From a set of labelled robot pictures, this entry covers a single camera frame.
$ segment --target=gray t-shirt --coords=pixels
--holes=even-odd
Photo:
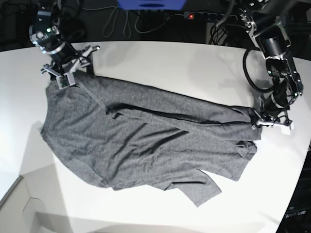
[[[150,86],[76,73],[77,86],[47,88],[41,132],[85,182],[114,190],[179,188],[197,206],[219,194],[200,169],[237,181],[256,153],[246,107],[229,107]]]

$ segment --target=blue box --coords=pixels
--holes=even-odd
[[[124,10],[180,10],[186,0],[118,0]]]

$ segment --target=white table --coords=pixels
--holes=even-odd
[[[94,53],[97,75],[226,105],[254,104],[256,94],[242,70],[242,49],[166,42],[91,44],[102,48]],[[276,232],[311,139],[311,62],[295,59],[305,93],[289,112],[292,134],[265,128],[240,180],[208,173],[223,192],[197,208],[177,189],[113,191],[77,178],[39,134],[49,82],[40,69],[49,57],[30,48],[2,52],[0,60],[0,154],[25,177],[30,196],[44,202],[42,219],[51,219],[56,232]],[[254,80],[269,79],[259,53],[250,53],[247,65]]]

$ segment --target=power strip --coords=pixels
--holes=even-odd
[[[193,11],[185,11],[184,18],[189,20],[196,21],[205,21],[205,22],[218,22],[224,14],[212,13],[212,12],[193,12]],[[238,16],[230,15],[227,20],[228,23],[237,23]]]

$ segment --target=black cable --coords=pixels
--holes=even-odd
[[[251,80],[248,72],[247,72],[247,67],[246,67],[246,59],[247,59],[247,56],[249,54],[249,52],[253,50],[252,48],[249,48],[245,51],[244,53],[244,56],[243,56],[243,70],[244,70],[244,74],[246,76],[246,79],[248,81],[248,83],[251,85],[252,88],[254,88],[256,91],[260,92],[260,93],[269,93],[269,92],[272,92],[274,90],[274,86],[268,88],[268,89],[261,89],[259,87],[257,87],[254,82]]]
[[[216,28],[219,28],[220,25],[222,25],[228,18],[229,16],[231,15],[231,12],[233,10],[233,7],[234,7],[234,4],[235,4],[235,0],[231,0],[230,4],[229,4],[229,7],[226,11],[226,13],[224,14],[224,16],[218,21],[218,23],[216,23]]]

